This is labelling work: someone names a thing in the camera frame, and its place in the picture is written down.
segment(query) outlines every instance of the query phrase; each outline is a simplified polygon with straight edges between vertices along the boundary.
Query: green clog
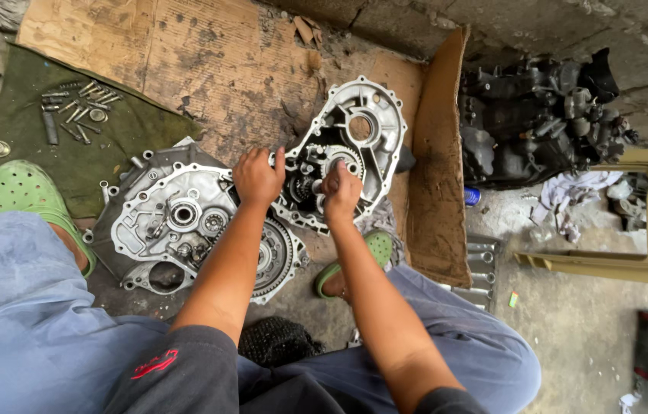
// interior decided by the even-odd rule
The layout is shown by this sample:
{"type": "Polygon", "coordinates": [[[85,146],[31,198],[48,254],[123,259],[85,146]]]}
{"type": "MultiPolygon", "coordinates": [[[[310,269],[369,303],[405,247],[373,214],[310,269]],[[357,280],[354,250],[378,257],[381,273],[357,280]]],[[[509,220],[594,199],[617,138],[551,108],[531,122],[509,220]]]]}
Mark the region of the green clog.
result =
{"type": "MultiPolygon", "coordinates": [[[[370,253],[372,253],[374,260],[377,262],[377,266],[380,266],[381,268],[385,266],[390,260],[391,253],[393,253],[393,240],[390,239],[388,232],[384,230],[373,230],[367,233],[364,238],[367,247],[370,249],[370,253]]],[[[324,299],[334,299],[336,297],[325,295],[322,292],[322,286],[324,286],[324,283],[326,283],[326,281],[339,270],[341,270],[341,266],[338,261],[335,261],[319,272],[319,275],[317,275],[317,279],[314,282],[319,297],[323,297],[324,299]]]]}
{"type": "Polygon", "coordinates": [[[0,213],[12,211],[38,213],[44,221],[68,232],[89,260],[81,273],[88,277],[94,271],[97,257],[84,244],[61,193],[41,167],[25,160],[0,165],[0,213]]]}

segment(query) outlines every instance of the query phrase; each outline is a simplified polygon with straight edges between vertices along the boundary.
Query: person's right hand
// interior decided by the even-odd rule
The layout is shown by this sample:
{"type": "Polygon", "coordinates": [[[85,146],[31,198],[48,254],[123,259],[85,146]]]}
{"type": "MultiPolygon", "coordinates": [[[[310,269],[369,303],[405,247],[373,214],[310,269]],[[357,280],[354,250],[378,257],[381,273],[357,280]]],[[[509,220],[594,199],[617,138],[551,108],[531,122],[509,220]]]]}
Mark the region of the person's right hand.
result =
{"type": "Polygon", "coordinates": [[[360,200],[362,181],[347,170],[344,161],[338,161],[324,177],[322,192],[326,196],[324,202],[324,218],[327,225],[352,223],[355,207],[360,200]]]}

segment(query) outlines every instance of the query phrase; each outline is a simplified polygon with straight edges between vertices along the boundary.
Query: green towel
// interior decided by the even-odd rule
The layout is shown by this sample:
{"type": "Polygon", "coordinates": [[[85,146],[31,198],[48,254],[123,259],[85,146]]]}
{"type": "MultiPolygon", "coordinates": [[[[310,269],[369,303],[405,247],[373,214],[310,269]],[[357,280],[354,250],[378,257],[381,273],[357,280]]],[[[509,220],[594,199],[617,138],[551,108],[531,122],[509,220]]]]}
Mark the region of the green towel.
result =
{"type": "MultiPolygon", "coordinates": [[[[96,217],[102,212],[99,181],[107,180],[110,186],[117,186],[119,174],[130,169],[132,156],[141,156],[145,150],[168,148],[186,136],[196,138],[200,132],[195,122],[136,90],[89,71],[70,68],[21,46],[10,44],[7,48],[7,68],[0,93],[0,140],[6,141],[12,152],[0,158],[0,165],[23,159],[41,166],[55,182],[73,218],[96,217]],[[89,115],[82,118],[82,122],[102,129],[101,135],[86,131],[91,145],[75,141],[61,128],[60,144],[48,145],[41,94],[72,80],[87,83],[88,75],[121,90],[125,99],[111,104],[107,122],[95,124],[89,115]]],[[[54,114],[56,124],[72,112],[54,114]]]]}

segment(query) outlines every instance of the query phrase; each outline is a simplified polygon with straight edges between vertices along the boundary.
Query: red logo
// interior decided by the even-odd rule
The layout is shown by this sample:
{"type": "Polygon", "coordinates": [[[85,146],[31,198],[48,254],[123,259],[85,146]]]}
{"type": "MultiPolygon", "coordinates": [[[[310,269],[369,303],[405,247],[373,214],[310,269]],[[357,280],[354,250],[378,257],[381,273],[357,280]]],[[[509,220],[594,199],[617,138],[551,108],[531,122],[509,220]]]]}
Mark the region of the red logo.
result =
{"type": "Polygon", "coordinates": [[[155,358],[150,360],[150,362],[135,368],[135,376],[130,378],[130,380],[136,380],[137,378],[140,378],[141,376],[151,371],[163,371],[164,369],[166,369],[166,367],[168,367],[168,365],[171,365],[171,362],[176,360],[177,355],[177,349],[170,349],[166,352],[165,355],[156,356],[155,358]]]}

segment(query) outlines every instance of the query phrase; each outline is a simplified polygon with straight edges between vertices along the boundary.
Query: concrete floor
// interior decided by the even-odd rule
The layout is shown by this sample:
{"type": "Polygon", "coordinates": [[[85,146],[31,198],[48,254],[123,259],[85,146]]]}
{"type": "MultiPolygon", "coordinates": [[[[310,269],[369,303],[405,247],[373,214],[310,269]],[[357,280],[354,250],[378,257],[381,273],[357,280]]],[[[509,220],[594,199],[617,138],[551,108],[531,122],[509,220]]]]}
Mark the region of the concrete floor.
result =
{"type": "MultiPolygon", "coordinates": [[[[4,51],[5,36],[0,33],[0,71],[4,51]]],[[[648,309],[648,284],[520,268],[510,252],[571,248],[641,252],[645,234],[620,231],[620,220],[600,201],[573,209],[583,231],[577,245],[558,235],[536,243],[529,236],[535,226],[528,217],[539,192],[540,187],[484,192],[480,207],[467,212],[469,232],[505,241],[505,252],[498,261],[493,313],[526,338],[541,361],[541,390],[525,412],[618,412],[618,399],[633,390],[635,311],[648,309]],[[483,214],[485,206],[489,211],[483,214]],[[515,308],[508,306],[513,291],[520,295],[515,308]]],[[[297,233],[308,245],[315,244],[311,238],[319,237],[297,233]]],[[[333,246],[326,246],[328,250],[319,253],[333,259],[333,246]]],[[[329,350],[343,348],[354,327],[349,307],[340,300],[318,299],[311,289],[313,278],[325,265],[312,263],[267,305],[251,305],[247,322],[280,315],[305,325],[329,350]]],[[[188,295],[187,291],[165,297],[143,289],[127,292],[103,268],[89,278],[89,289],[97,296],[94,306],[111,315],[132,313],[164,320],[175,315],[188,295]]],[[[642,388],[644,399],[633,409],[634,414],[648,413],[648,384],[642,388]]]]}

